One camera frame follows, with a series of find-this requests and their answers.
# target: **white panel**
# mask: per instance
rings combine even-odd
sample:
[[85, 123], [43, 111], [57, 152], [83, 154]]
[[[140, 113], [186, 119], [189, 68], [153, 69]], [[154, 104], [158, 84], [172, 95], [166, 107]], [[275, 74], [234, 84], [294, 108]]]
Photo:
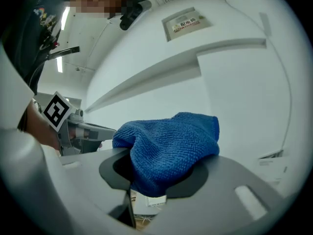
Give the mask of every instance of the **white panel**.
[[146, 205], [147, 206], [164, 205], [165, 203], [166, 203], [166, 196], [162, 196], [162, 197], [158, 197], [158, 198], [146, 197]]
[[147, 206], [147, 197], [137, 192], [134, 205], [134, 214], [137, 215], [157, 215], [161, 208], [155, 206]]
[[13, 67], [0, 43], [0, 128], [17, 128], [34, 93]]
[[198, 56], [212, 114], [220, 122], [221, 155], [253, 170], [263, 154], [281, 149], [290, 96], [269, 49], [235, 49]]
[[227, 0], [261, 28], [260, 12], [266, 13], [275, 46], [290, 79], [292, 113], [284, 153], [290, 164], [284, 183], [285, 195], [297, 192], [312, 169], [313, 160], [313, 52], [310, 41], [295, 14], [284, 0]]
[[[190, 7], [205, 16], [213, 26], [167, 42], [162, 20]], [[87, 107], [127, 79], [163, 60], [201, 46], [251, 38], [264, 38], [264, 34], [224, 0], [175, 0], [167, 3], [147, 13], [112, 49], [89, 85]]]

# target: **white machine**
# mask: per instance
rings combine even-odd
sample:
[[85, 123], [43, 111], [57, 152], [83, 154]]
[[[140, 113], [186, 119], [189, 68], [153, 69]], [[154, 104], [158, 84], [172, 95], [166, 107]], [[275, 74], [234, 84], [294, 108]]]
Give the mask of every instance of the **white machine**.
[[[29, 218], [49, 234], [139, 234], [130, 201], [130, 150], [95, 152], [115, 130], [87, 124], [56, 93], [43, 115], [58, 132], [62, 157], [17, 131], [32, 91], [0, 45], [0, 175]], [[76, 138], [70, 139], [75, 130]], [[234, 160], [209, 156], [166, 191], [147, 234], [256, 234], [267, 231], [294, 196], [283, 199]]]

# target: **white wall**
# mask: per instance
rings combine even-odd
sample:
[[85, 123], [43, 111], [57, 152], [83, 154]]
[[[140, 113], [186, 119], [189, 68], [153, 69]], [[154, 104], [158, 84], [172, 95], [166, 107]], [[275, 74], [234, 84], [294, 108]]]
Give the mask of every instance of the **white wall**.
[[75, 71], [73, 66], [63, 64], [63, 73], [58, 72], [56, 59], [46, 61], [38, 83], [38, 92], [54, 94], [58, 91], [64, 97], [82, 99], [86, 95], [92, 71], [84, 74]]

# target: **ceiling light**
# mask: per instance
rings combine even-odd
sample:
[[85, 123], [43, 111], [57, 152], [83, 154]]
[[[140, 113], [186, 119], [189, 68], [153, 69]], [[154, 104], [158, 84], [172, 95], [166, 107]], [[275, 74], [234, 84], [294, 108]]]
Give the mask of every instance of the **ceiling light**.
[[64, 30], [65, 28], [65, 23], [67, 22], [68, 13], [69, 13], [69, 7], [66, 7], [65, 11], [63, 12], [62, 19], [61, 19], [61, 30]]
[[58, 72], [63, 72], [62, 68], [62, 57], [57, 57], [57, 65], [58, 65]]

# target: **label sticker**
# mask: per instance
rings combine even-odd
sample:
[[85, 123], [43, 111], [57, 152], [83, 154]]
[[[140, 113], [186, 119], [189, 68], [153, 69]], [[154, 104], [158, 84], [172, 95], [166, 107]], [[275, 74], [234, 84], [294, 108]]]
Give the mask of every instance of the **label sticker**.
[[184, 21], [172, 26], [172, 29], [176, 33], [176, 32], [179, 32], [180, 30], [182, 30], [186, 27], [197, 25], [197, 24], [200, 24], [199, 20], [197, 20], [195, 18], [190, 18], [190, 19], [184, 20]]
[[268, 183], [275, 182], [277, 185], [285, 176], [288, 169], [287, 157], [258, 159], [255, 173]]

